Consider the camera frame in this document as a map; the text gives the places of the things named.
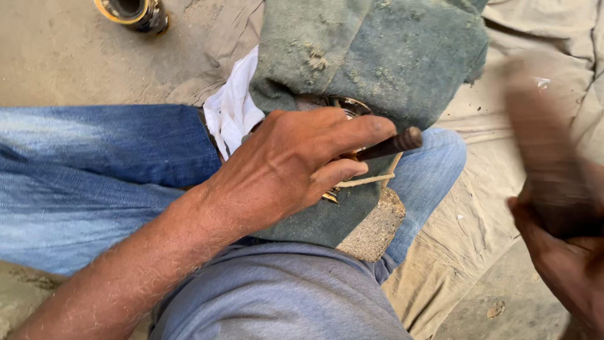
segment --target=wooden tool handle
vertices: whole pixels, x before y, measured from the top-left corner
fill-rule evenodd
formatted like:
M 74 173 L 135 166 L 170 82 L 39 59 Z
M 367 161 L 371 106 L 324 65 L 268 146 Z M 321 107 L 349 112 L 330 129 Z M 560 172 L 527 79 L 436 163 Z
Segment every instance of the wooden tool handle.
M 420 148 L 422 145 L 422 130 L 412 126 L 401 134 L 386 139 L 383 142 L 372 146 L 371 148 L 357 152 L 356 159 L 360 162 L 363 162 L 365 160 L 376 159 L 379 157 Z

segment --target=metal rim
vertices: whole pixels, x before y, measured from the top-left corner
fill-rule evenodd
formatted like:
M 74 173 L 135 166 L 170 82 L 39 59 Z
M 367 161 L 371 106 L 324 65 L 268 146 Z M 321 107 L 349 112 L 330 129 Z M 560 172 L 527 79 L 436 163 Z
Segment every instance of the metal rim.
M 101 13 L 106 18 L 108 18 L 111 21 L 117 22 L 118 24 L 122 24 L 122 25 L 129 25 L 129 24 L 134 24 L 135 22 L 138 22 L 145 15 L 145 13 L 147 13 L 147 9 L 149 8 L 149 0 L 145 0 L 143 10 L 141 11 L 141 14 L 139 16 L 137 16 L 136 18 L 131 19 L 131 20 L 123 20 L 123 19 L 120 19 L 120 18 L 116 17 L 115 15 L 109 13 L 109 11 L 107 11 L 105 6 L 103 6 L 101 4 L 101 0 L 94 0 L 94 4 L 97 6 L 98 10 L 101 11 Z

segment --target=fingernail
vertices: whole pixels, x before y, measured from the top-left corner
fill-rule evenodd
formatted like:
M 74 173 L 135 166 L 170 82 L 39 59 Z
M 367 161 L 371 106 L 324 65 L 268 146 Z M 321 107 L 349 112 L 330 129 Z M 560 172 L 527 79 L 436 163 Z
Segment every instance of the fingernail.
M 365 166 L 365 169 L 360 170 L 359 172 L 355 173 L 355 176 L 364 175 L 367 173 L 367 171 L 369 171 L 369 165 L 366 162 L 360 162 L 360 163 L 363 163 L 363 165 Z

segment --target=white cloth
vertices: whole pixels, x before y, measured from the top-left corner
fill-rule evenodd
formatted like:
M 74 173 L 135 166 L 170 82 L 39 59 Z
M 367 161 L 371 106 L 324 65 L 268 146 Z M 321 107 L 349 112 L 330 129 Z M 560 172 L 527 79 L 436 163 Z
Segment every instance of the white cloth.
M 249 95 L 249 81 L 258 65 L 258 46 L 238 60 L 226 84 L 204 103 L 205 122 L 224 160 L 265 115 Z

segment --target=hand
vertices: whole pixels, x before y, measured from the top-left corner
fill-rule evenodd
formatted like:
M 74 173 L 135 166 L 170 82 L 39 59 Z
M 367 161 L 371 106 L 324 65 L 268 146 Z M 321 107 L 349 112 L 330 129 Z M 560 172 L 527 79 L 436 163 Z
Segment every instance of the hand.
M 367 172 L 342 153 L 379 143 L 396 134 L 378 116 L 348 120 L 339 108 L 306 112 L 273 111 L 208 181 L 204 206 L 249 234 L 312 204 L 342 180 Z
M 604 237 L 560 240 L 516 197 L 507 203 L 537 273 L 588 339 L 604 338 Z

